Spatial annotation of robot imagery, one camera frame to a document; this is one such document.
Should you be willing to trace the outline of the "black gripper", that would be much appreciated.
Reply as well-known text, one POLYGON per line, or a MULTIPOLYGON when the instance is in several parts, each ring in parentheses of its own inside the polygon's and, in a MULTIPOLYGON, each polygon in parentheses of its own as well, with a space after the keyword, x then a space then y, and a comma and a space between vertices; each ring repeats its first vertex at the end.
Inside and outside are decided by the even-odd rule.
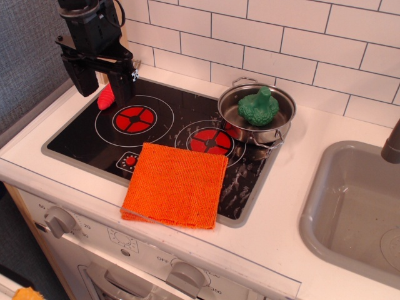
POLYGON ((96 71, 107 74, 118 107, 135 96, 133 55, 119 39, 125 23, 117 12, 60 12, 69 29, 59 36, 62 61, 79 93, 90 96, 98 87, 96 71))

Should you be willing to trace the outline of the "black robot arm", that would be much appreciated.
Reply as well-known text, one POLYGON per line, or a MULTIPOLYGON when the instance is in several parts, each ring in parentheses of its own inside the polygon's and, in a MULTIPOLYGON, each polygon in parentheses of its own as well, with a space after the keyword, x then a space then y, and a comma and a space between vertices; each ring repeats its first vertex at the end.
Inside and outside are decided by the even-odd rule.
POLYGON ((121 44, 124 9, 119 1, 59 1, 59 15, 68 35, 58 36, 61 59, 83 96, 98 87, 96 73, 107 76, 118 106, 125 106, 136 93, 137 69, 133 54, 121 44), (115 5, 121 11, 121 19, 115 5))

